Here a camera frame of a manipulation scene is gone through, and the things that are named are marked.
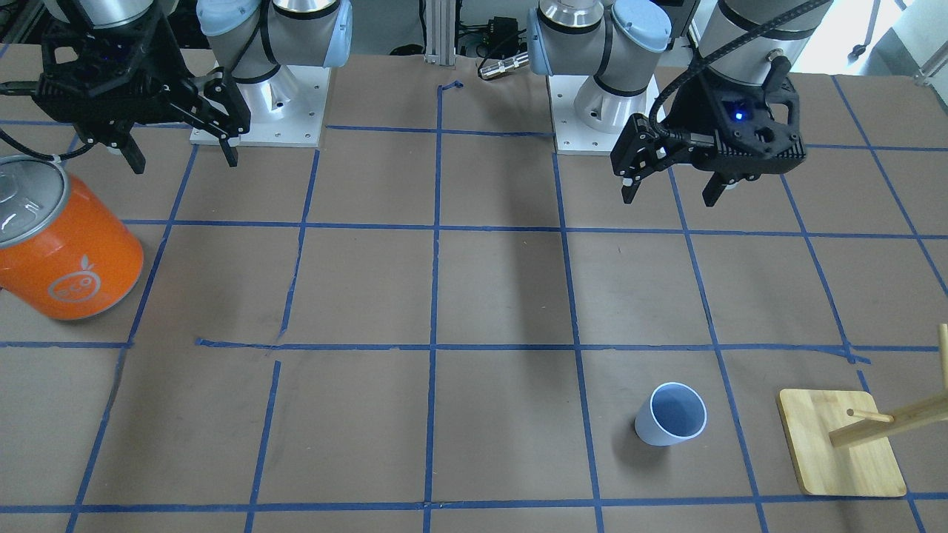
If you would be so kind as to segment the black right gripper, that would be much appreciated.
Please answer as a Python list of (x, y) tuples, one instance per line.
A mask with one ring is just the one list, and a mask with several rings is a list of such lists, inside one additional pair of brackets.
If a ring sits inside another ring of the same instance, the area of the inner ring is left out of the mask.
[[(64, 21), (52, 21), (51, 26), (82, 30)], [(35, 102), (41, 110), (68, 124), (189, 124), (216, 138), (227, 165), (236, 167), (239, 154), (234, 143), (250, 131), (251, 112), (233, 74), (210, 72), (194, 80), (164, 15), (141, 15), (111, 28), (153, 33), (147, 57), (133, 80), (95, 98), (77, 98), (38, 81)], [(146, 158), (132, 136), (132, 126), (118, 128), (116, 149), (131, 170), (142, 175)]]

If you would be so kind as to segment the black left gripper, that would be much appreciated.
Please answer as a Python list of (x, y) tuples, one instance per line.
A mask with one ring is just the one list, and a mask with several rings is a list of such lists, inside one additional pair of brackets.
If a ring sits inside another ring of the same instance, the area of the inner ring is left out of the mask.
[(791, 61), (779, 56), (761, 84), (745, 85), (707, 67), (678, 88), (661, 124), (630, 115), (610, 152), (623, 202), (633, 202), (647, 176), (670, 168), (668, 155), (683, 154), (685, 162), (714, 172), (702, 190), (707, 208), (738, 175), (786, 173), (803, 163), (808, 154), (790, 68)]

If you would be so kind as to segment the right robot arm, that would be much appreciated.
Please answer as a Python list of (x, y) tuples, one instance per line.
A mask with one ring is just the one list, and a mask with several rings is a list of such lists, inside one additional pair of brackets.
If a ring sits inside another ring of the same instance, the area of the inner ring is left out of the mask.
[(199, 1), (216, 67), (185, 64), (168, 10), (156, 1), (47, 1), (43, 70), (27, 94), (82, 141), (116, 150), (135, 173), (138, 124), (187, 124), (210, 134), (230, 166), (234, 142), (267, 114), (250, 92), (288, 78), (290, 65), (342, 67), (352, 43), (349, 1)]

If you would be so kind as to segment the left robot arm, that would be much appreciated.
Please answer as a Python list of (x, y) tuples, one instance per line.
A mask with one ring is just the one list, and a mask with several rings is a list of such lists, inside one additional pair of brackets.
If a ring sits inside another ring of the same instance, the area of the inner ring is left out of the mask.
[[(713, 207), (742, 180), (780, 175), (806, 161), (800, 97), (789, 73), (830, 8), (829, 1), (718, 1), (687, 70), (646, 113), (610, 125), (610, 152), (633, 202), (644, 179), (676, 164), (710, 172), (702, 200)], [(578, 111), (607, 126), (595, 100), (642, 100), (673, 21), (653, 1), (541, 1), (526, 30), (530, 68), (583, 76)]]

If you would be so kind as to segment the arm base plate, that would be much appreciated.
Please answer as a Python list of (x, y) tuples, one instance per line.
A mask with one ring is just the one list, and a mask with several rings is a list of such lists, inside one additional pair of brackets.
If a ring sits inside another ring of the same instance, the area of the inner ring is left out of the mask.
[(590, 76), (551, 76), (547, 85), (559, 155), (609, 155), (629, 117), (646, 115), (659, 95), (654, 77), (632, 97), (613, 95)]
[(318, 148), (334, 72), (325, 67), (282, 65), (268, 80), (240, 84), (251, 124), (247, 133), (230, 139), (230, 145)]

